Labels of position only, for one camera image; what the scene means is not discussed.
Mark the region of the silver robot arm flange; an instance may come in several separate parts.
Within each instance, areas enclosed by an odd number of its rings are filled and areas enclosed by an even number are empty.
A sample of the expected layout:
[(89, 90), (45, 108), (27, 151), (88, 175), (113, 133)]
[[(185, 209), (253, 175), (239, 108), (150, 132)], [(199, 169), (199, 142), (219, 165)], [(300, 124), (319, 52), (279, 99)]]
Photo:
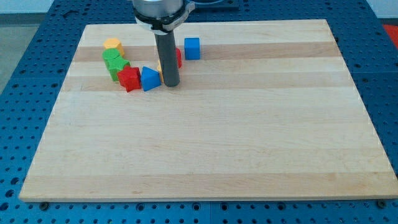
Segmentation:
[(166, 35), (182, 25), (195, 9), (193, 1), (132, 0), (136, 22), (156, 35)]

